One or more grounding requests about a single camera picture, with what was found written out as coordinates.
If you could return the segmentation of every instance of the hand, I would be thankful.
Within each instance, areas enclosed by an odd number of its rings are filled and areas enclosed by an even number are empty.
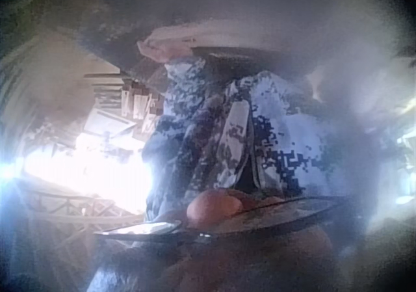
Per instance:
[[[178,40],[139,41],[137,46],[143,56],[159,63],[167,63],[179,57],[192,56],[191,48],[186,43]]]

